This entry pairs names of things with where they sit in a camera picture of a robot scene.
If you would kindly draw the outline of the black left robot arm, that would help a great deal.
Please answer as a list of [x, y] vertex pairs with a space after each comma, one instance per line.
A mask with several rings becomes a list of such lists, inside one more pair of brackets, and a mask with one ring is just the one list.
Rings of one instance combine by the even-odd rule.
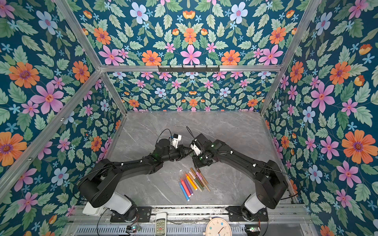
[[172, 145], [168, 139], [155, 144], [155, 149], [138, 160], [112, 162], [99, 161], [93, 170], [78, 180], [76, 186], [86, 201], [94, 208], [106, 207], [119, 214], [125, 221], [134, 221], [137, 215], [136, 204], [126, 195], [116, 192], [119, 182], [139, 175], [156, 173], [164, 162], [180, 161], [193, 150], [184, 145]]

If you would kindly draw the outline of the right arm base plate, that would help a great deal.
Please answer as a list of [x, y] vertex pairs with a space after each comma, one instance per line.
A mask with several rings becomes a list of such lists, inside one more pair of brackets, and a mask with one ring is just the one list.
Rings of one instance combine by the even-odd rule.
[[260, 209], [257, 213], [250, 213], [241, 206], [227, 206], [225, 210], [228, 212], [231, 222], [268, 222], [269, 220], [266, 208]]

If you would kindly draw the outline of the brown pen tan cap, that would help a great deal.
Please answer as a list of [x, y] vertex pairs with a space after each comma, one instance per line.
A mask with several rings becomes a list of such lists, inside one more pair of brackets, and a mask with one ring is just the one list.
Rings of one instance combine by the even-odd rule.
[[205, 187], [205, 185], [203, 184], [203, 182], [201, 181], [201, 179], [199, 178], [199, 175], [196, 173], [196, 171], [193, 169], [193, 168], [190, 168], [191, 170], [191, 173], [193, 174], [193, 176], [196, 178], [196, 180], [199, 182], [200, 186], [201, 187]]

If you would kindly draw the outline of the tan pen lilac cap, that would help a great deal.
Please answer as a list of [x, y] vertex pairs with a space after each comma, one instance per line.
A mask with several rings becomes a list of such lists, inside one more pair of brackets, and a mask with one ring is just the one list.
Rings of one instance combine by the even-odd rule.
[[204, 178], [204, 176], [201, 174], [201, 171], [198, 168], [195, 168], [195, 174], [199, 181], [203, 184], [203, 186], [210, 192], [210, 188], [208, 186], [207, 180]]

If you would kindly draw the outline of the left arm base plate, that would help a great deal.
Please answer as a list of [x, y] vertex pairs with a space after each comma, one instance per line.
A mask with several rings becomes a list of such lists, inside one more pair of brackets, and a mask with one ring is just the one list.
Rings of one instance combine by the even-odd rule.
[[120, 214], [111, 210], [111, 223], [147, 223], [151, 219], [152, 207], [150, 206], [132, 206], [126, 213]]

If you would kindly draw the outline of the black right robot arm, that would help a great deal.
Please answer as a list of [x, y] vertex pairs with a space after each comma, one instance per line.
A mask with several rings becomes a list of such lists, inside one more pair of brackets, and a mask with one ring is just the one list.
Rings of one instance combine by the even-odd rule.
[[211, 141], [203, 134], [195, 137], [190, 148], [193, 150], [195, 167], [209, 166], [215, 162], [227, 164], [248, 176], [255, 184], [255, 193], [241, 205], [241, 215], [247, 221], [254, 220], [264, 209], [275, 209], [288, 183], [284, 172], [273, 160], [267, 162], [248, 157], [221, 140]]

